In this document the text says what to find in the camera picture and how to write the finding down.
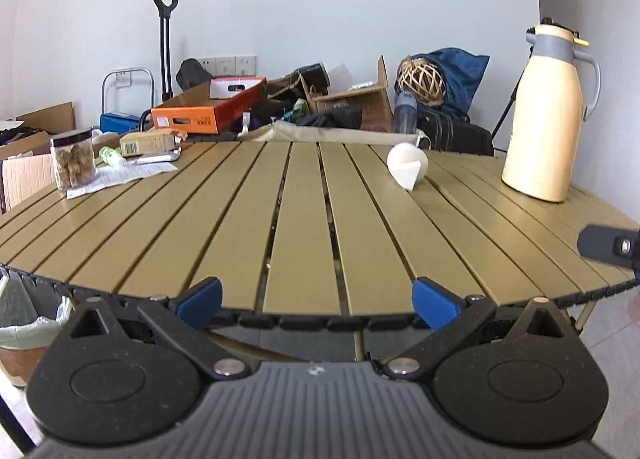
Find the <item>small beige carton box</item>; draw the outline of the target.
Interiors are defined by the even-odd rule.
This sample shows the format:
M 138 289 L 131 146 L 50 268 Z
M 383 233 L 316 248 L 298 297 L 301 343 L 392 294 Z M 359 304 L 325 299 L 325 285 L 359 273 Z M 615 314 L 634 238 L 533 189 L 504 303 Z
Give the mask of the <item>small beige carton box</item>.
M 131 132 L 119 139 L 119 150 L 125 158 L 175 150 L 181 137 L 174 130 Z

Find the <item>white paper sheet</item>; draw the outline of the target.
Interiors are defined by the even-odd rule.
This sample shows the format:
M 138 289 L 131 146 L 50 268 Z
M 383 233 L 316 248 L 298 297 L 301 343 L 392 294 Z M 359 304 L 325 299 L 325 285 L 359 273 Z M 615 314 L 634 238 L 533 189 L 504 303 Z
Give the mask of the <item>white paper sheet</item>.
M 169 162 L 142 164 L 101 166 L 96 169 L 96 178 L 88 185 L 72 188 L 66 191 L 67 199 L 75 199 L 88 193 L 94 193 L 105 188 L 128 184 L 138 179 L 145 179 L 160 173 L 175 172 L 177 167 Z

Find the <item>orange shoe box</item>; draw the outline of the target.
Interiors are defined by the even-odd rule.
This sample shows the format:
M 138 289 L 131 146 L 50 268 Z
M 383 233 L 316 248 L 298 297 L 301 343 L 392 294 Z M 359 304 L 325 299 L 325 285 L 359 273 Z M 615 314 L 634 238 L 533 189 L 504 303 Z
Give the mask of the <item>orange shoe box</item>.
M 151 110 L 157 130 L 220 134 L 267 96 L 265 78 L 214 78 Z

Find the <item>white metal frame chair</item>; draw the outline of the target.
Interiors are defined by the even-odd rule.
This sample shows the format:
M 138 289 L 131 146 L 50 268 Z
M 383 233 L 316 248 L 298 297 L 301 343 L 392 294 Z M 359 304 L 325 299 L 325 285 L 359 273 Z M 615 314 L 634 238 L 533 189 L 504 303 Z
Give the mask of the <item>white metal frame chair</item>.
M 112 70 L 102 78 L 100 114 L 134 116 L 136 119 L 156 101 L 152 71 L 145 67 Z

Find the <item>green white small bottle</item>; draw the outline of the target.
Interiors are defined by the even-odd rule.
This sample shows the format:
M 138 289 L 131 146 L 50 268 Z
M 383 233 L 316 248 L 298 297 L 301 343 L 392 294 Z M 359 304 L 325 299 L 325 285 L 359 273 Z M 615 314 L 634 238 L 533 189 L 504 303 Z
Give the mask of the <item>green white small bottle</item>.
M 116 149 L 108 146 L 100 148 L 99 157 L 110 167 L 121 167 L 127 164 L 126 159 Z

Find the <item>navy blue bag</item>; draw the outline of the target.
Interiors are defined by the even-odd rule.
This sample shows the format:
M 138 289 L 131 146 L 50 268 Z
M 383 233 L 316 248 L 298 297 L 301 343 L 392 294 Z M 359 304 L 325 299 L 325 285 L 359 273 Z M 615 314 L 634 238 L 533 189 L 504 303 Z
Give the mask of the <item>navy blue bag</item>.
M 473 55 L 457 47 L 445 47 L 434 52 L 420 52 L 411 58 L 426 58 L 436 64 L 446 85 L 445 102 L 439 107 L 427 107 L 416 101 L 422 108 L 430 108 L 452 116 L 463 122 L 470 122 L 469 112 L 477 89 L 482 83 L 490 60 L 486 55 Z M 395 94 L 402 92 L 394 83 Z

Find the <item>clear jar of snacks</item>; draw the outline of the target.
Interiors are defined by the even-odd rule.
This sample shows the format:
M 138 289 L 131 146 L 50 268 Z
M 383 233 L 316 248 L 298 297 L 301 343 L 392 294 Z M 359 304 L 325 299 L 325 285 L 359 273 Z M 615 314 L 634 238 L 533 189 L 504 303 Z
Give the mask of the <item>clear jar of snacks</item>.
M 58 190 L 87 186 L 96 178 L 91 128 L 53 135 L 50 153 Z

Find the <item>cardboard bin with green liner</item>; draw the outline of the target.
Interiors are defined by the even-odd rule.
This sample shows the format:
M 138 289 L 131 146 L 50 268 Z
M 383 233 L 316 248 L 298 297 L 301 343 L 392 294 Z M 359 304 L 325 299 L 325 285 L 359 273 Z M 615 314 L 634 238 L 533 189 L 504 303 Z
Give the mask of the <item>cardboard bin with green liner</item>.
M 1 371 L 14 387 L 26 387 L 72 312 L 72 301 L 49 286 L 1 278 Z

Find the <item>open brown cardboard box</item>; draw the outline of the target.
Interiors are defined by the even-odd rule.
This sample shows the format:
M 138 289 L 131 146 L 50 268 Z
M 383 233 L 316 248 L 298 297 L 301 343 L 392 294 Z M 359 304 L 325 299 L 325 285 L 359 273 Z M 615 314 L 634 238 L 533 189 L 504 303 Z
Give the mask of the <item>open brown cardboard box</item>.
M 361 130 L 393 130 L 393 112 L 383 56 L 378 57 L 376 78 L 372 81 L 358 83 L 344 64 L 330 71 L 324 67 L 321 69 L 323 81 L 316 74 L 302 74 L 303 90 L 312 112 L 326 112 L 343 106 L 359 107 L 362 112 Z

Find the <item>olive folding camp table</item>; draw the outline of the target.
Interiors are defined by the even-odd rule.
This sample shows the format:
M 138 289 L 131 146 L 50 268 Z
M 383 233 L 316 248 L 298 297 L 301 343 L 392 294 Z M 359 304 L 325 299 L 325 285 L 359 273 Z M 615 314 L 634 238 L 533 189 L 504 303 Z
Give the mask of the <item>olive folding camp table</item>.
M 384 146 L 199 142 L 166 173 L 70 199 L 54 187 L 1 219 L 1 270 L 71 297 L 176 297 L 214 276 L 224 323 L 261 328 L 403 328 L 411 286 L 431 278 L 501 306 L 547 297 L 591 311 L 637 286 L 582 257 L 590 224 L 634 229 L 578 186 L 563 203 L 525 196 L 502 161 L 432 151 L 402 189 Z

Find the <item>woven rattan ball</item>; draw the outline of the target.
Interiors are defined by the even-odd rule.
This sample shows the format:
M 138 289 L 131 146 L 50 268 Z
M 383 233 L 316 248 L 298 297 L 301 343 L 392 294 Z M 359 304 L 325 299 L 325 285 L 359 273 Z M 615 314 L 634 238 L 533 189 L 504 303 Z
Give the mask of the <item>woven rattan ball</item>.
M 444 77 L 436 64 L 426 58 L 407 56 L 401 60 L 396 83 L 400 90 L 411 93 L 427 107 L 439 107 L 445 102 Z

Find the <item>cream thermos jug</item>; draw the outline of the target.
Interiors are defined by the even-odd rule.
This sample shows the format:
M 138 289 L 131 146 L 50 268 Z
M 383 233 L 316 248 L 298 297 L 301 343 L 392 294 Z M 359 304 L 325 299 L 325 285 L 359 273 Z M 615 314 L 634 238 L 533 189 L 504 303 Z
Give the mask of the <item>cream thermos jug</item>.
M 589 43 L 553 22 L 526 34 L 533 47 L 515 92 L 502 181 L 544 202 L 565 201 L 580 130 L 599 104 L 600 63 Z

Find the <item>grey blue water bottle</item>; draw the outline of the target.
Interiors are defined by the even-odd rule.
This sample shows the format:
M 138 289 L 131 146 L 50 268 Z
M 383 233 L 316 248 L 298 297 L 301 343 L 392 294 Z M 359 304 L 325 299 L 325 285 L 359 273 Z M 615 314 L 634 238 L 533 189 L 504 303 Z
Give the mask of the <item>grey blue water bottle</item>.
M 418 129 L 418 103 L 416 97 L 409 92 L 401 92 L 396 96 L 394 108 L 394 132 L 398 134 L 415 134 Z

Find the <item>white paper cone cup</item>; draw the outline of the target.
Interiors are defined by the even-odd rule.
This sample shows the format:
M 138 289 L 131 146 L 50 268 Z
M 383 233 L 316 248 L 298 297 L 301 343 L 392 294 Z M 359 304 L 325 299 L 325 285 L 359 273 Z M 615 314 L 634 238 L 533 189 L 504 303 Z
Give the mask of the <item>white paper cone cup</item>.
M 386 156 L 387 170 L 397 184 L 412 191 L 424 179 L 428 159 L 423 150 L 408 142 L 395 145 Z

